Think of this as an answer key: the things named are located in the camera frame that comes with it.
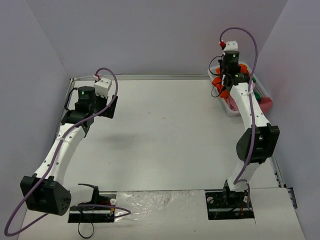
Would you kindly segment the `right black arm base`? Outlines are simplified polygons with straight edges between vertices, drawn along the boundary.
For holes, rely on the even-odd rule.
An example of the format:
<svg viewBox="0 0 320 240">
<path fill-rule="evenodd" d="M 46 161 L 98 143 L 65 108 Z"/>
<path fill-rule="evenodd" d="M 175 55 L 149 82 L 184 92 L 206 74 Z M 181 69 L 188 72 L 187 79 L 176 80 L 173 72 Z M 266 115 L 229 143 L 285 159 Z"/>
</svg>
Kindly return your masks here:
<svg viewBox="0 0 320 240">
<path fill-rule="evenodd" d="M 248 193 L 236 192 L 226 199 L 220 189 L 205 191 L 207 217 L 210 221 L 254 219 L 252 204 L 248 203 Z"/>
</svg>

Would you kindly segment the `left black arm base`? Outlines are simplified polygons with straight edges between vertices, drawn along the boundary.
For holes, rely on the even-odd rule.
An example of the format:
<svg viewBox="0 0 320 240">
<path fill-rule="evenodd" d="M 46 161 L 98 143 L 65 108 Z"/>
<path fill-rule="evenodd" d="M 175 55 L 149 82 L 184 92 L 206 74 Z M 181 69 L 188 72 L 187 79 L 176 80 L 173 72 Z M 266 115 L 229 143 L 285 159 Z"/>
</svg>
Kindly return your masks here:
<svg viewBox="0 0 320 240">
<path fill-rule="evenodd" d="M 70 189 L 69 223 L 113 223 L 117 194 L 100 191 L 97 185 L 79 183 Z"/>
</svg>

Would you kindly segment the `orange t-shirt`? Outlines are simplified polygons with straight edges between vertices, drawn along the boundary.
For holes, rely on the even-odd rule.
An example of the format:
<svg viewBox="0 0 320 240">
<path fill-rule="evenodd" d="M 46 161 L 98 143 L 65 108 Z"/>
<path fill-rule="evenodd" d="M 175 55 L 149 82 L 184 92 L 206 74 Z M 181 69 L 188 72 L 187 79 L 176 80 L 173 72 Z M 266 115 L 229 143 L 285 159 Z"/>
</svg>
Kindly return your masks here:
<svg viewBox="0 0 320 240">
<path fill-rule="evenodd" d="M 239 63 L 233 70 L 223 68 L 221 71 L 218 67 L 215 69 L 215 73 L 213 74 L 211 72 L 211 74 L 215 77 L 212 80 L 212 85 L 218 92 L 217 96 L 214 97 L 220 97 L 225 101 L 231 97 L 230 92 L 233 86 L 237 86 L 242 83 L 246 83 L 248 86 L 251 77 L 248 67 L 242 63 Z"/>
</svg>

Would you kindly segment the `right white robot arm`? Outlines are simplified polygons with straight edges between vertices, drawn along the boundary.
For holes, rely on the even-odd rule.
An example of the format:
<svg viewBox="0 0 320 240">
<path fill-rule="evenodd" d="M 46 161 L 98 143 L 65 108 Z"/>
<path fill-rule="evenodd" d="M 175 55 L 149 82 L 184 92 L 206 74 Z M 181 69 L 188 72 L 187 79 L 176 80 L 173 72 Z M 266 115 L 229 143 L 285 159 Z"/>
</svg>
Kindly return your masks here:
<svg viewBox="0 0 320 240">
<path fill-rule="evenodd" d="M 255 171 L 275 150 L 280 129 L 265 117 L 253 91 L 252 76 L 241 72 L 239 51 L 225 50 L 222 56 L 222 85 L 238 107 L 244 124 L 244 133 L 236 144 L 239 159 L 232 175 L 226 181 L 228 190 L 222 193 L 222 202 L 229 207 L 240 200 L 239 193 L 248 191 L 248 183 Z"/>
</svg>

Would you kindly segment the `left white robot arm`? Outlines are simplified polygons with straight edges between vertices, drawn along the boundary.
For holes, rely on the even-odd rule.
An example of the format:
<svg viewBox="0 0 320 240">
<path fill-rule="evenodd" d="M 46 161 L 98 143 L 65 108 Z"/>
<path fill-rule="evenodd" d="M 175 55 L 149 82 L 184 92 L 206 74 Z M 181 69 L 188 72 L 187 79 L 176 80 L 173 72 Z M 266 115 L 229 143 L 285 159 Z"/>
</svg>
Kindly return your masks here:
<svg viewBox="0 0 320 240">
<path fill-rule="evenodd" d="M 108 102 L 111 81 L 98 81 L 93 86 L 77 88 L 78 101 L 61 120 L 58 136 L 44 162 L 32 176 L 24 176 L 20 188 L 29 210 L 62 216 L 72 202 L 64 186 L 68 165 L 79 143 L 87 136 L 94 116 L 113 118 L 117 95 Z"/>
</svg>

